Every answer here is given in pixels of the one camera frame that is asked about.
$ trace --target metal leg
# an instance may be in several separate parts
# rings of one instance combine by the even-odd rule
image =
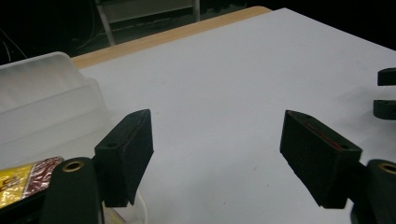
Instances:
[[[97,7],[98,7],[100,19],[102,20],[102,24],[106,31],[108,42],[110,43],[110,46],[115,46],[116,42],[114,41],[114,36],[113,33],[111,32],[110,24],[108,23],[106,13],[103,10],[102,6],[97,6]]]
[[[201,20],[200,0],[192,0],[192,9],[195,21]]]

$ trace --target yellow and red package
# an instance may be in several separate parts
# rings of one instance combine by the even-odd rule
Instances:
[[[50,184],[53,169],[64,161],[48,158],[0,171],[0,208],[29,197]]]

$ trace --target translucent plastic bin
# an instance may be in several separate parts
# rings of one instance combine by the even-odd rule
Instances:
[[[113,126],[97,82],[66,54],[0,66],[0,169],[54,156],[91,158]],[[147,223],[142,200],[138,192],[135,206],[121,209],[128,223]]]

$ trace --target white table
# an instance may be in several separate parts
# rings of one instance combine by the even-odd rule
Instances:
[[[149,223],[350,223],[318,207],[279,153],[286,109],[396,161],[394,99],[376,73],[396,52],[280,9],[81,69],[114,122],[149,108],[155,153],[141,183]]]

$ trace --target wooden table edge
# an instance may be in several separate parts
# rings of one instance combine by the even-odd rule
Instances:
[[[209,20],[195,22],[176,29],[158,33],[156,35],[149,35],[113,47],[99,49],[94,52],[79,55],[72,58],[72,61],[79,69],[89,67],[142,49],[148,49],[189,35],[199,34],[204,31],[215,29],[233,22],[242,21],[270,11],[271,9],[266,7],[248,7]]]

